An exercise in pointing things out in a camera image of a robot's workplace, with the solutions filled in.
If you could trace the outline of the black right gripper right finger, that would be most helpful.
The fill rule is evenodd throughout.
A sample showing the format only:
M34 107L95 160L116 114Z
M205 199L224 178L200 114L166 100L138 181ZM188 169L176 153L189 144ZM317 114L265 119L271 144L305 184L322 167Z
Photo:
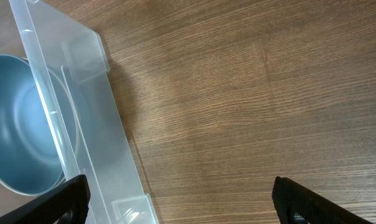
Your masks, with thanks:
M372 224L286 178L275 178L272 199L281 224Z

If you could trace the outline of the dark blue bowl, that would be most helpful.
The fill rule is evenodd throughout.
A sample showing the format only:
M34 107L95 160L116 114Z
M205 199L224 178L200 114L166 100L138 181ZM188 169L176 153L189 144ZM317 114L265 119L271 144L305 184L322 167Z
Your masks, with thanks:
M0 183L22 195L41 195L63 170L27 60L0 55Z

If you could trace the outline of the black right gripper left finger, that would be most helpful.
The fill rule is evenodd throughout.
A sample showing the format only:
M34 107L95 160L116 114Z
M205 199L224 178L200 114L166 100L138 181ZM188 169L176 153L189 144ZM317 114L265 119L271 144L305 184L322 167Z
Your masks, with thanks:
M85 224L90 202L83 174L0 217L0 224Z

